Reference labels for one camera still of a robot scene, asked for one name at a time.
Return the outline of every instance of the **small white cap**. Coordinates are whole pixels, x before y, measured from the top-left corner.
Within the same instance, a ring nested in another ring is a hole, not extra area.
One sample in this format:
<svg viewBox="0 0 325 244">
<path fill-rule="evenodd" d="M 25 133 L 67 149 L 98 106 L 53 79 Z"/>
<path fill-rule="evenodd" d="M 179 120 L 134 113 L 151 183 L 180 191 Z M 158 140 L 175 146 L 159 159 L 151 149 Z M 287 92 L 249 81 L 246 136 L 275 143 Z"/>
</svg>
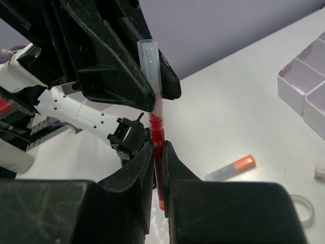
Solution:
<svg viewBox="0 0 325 244">
<path fill-rule="evenodd" d="M 325 180 L 325 166 L 322 165 L 316 166 L 316 169 L 314 171 L 314 178 Z"/>
</svg>

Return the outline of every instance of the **test tube cap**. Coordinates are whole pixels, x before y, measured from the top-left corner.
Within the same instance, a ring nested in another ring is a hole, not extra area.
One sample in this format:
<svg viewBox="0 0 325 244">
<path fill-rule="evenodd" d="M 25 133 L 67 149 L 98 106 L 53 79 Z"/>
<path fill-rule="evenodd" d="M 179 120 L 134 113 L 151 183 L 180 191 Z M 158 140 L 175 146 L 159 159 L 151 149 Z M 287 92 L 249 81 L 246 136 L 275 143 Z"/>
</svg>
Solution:
<svg viewBox="0 0 325 244">
<path fill-rule="evenodd" d="M 153 39 L 137 42 L 141 71 L 156 96 L 162 97 L 158 43 Z"/>
<path fill-rule="evenodd" d="M 246 171 L 252 167 L 255 167 L 256 162 L 255 162 L 255 159 L 253 158 L 253 156 L 248 155 L 248 156 L 234 162 L 234 166 L 239 172 L 243 172 L 243 171 Z"/>
</svg>

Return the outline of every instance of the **orange-capped vial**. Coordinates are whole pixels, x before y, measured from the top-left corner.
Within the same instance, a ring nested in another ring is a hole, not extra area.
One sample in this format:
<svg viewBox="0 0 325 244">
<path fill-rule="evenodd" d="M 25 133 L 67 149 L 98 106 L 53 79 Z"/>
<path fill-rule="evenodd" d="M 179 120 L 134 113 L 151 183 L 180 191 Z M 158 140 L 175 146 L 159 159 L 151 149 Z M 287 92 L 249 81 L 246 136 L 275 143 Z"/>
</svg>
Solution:
<svg viewBox="0 0 325 244">
<path fill-rule="evenodd" d="M 252 167 L 255 167 L 255 159 L 248 155 L 240 160 L 233 162 L 227 166 L 224 166 L 221 169 L 218 169 L 205 176 L 207 181 L 222 181 L 229 177 L 235 176 L 241 172 L 244 172 Z"/>
</svg>

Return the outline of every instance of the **plastic test tube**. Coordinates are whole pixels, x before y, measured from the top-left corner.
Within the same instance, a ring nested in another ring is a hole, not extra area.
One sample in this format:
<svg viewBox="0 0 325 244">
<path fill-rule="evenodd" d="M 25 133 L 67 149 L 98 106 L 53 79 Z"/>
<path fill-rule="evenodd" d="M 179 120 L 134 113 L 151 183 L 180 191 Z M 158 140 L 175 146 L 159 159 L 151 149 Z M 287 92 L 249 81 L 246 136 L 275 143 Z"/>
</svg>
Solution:
<svg viewBox="0 0 325 244">
<path fill-rule="evenodd" d="M 156 183 L 161 210 L 164 205 L 163 186 L 163 148 L 165 142 L 164 119 L 163 119 L 163 96 L 160 77 L 160 63 L 158 44 L 155 40 L 147 39 L 138 41 L 138 52 L 141 71 L 149 81 L 156 96 L 154 110 L 149 113 L 151 140 L 154 143 L 154 167 Z"/>
<path fill-rule="evenodd" d="M 240 160 L 233 162 L 227 166 L 224 166 L 221 169 L 218 169 L 208 175 L 205 176 L 205 180 L 207 181 L 222 181 L 229 177 L 235 176 L 241 172 L 244 172 L 252 167 L 254 167 L 255 159 L 249 155 Z"/>
</svg>

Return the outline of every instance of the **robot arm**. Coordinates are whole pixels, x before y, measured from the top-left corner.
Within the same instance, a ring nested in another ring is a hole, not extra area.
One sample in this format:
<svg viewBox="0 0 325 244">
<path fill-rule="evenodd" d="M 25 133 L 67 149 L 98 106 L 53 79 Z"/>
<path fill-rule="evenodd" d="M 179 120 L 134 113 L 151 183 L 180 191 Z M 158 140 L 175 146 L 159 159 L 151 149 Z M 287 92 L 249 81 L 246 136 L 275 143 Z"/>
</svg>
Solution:
<svg viewBox="0 0 325 244">
<path fill-rule="evenodd" d="M 81 91 L 91 101 L 143 111 L 153 109 L 154 93 L 139 68 L 136 42 L 151 39 L 151 35 L 138 1 L 1 0 L 0 13 L 5 22 L 32 43 L 12 57 L 18 67 L 12 73 L 18 79 L 0 84 L 0 96 L 14 101 L 22 113 L 33 116 L 38 112 L 77 123 L 76 126 L 107 140 L 107 131 L 99 131 L 108 122 L 81 119 L 80 113 L 74 117 L 78 111 L 75 107 L 71 113 L 58 106 L 55 111 L 55 105 L 48 103 L 54 101 L 50 98 L 53 94 L 46 89 L 61 85 L 65 95 Z M 179 98 L 179 79 L 161 53 L 159 59 L 164 98 Z M 110 125 L 117 124 L 115 118 L 112 121 L 115 122 Z"/>
<path fill-rule="evenodd" d="M 25 55 L 32 47 L 33 44 L 29 44 L 15 51 L 15 48 L 12 48 L 2 59 L 0 59 L 0 86 L 8 92 L 14 94 L 26 87 L 33 87 L 36 85 L 47 87 L 46 84 L 27 71 L 18 61 L 18 59 Z"/>
<path fill-rule="evenodd" d="M 60 92 L 56 87 L 45 90 L 39 97 L 40 103 L 35 106 L 38 113 L 68 122 L 77 128 L 92 133 L 105 143 L 118 126 L 118 117 L 95 110 Z"/>
</svg>

